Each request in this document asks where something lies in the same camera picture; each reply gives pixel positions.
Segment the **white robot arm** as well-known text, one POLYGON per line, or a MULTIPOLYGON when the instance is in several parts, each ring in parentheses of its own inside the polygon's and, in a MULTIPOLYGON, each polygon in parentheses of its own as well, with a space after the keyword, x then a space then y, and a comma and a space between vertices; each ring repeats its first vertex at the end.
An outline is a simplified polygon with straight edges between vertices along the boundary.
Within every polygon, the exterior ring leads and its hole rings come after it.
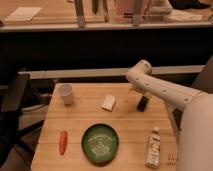
POLYGON ((140 60, 126 79, 140 92, 148 91, 183 111, 176 171, 213 171, 213 94, 158 79, 152 66, 140 60))

